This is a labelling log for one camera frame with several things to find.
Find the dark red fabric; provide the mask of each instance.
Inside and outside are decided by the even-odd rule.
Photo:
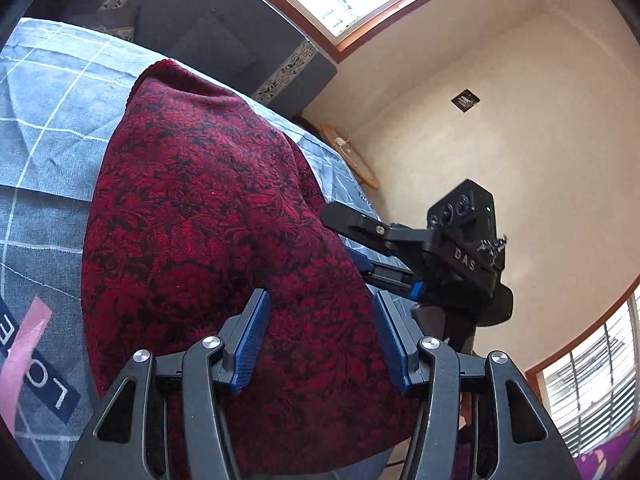
[[[245,473],[358,462],[410,436],[372,297],[287,136],[164,60],[138,79],[100,169],[82,253],[82,314],[103,395],[133,352],[187,349],[256,287],[271,317],[251,383],[224,399]]]

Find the black sticker on wall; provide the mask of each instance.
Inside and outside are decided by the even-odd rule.
[[[451,102],[466,113],[477,105],[480,99],[471,90],[467,89],[462,94],[454,97]]]

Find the pink ribbon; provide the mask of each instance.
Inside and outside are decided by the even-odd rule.
[[[0,416],[12,435],[15,431],[15,412],[18,409],[18,397],[24,383],[24,375],[31,367],[31,354],[50,318],[51,309],[36,296],[20,324],[14,344],[0,370]]]

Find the bed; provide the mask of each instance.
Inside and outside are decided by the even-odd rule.
[[[100,32],[29,18],[20,20],[0,56],[0,365],[12,332],[40,297],[53,314],[20,394],[15,437],[47,480],[62,476],[96,400],[79,298],[82,244],[102,156],[134,81],[163,57]],[[376,215],[334,150],[242,98],[300,147],[328,201]]]

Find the blue bedsheet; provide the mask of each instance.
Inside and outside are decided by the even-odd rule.
[[[0,365],[39,296],[53,314],[20,394],[15,436],[45,480],[61,477],[92,413],[80,264],[102,156],[134,81],[162,58],[100,32],[28,18],[0,56]],[[242,97],[300,147],[328,201],[375,216],[334,150]]]

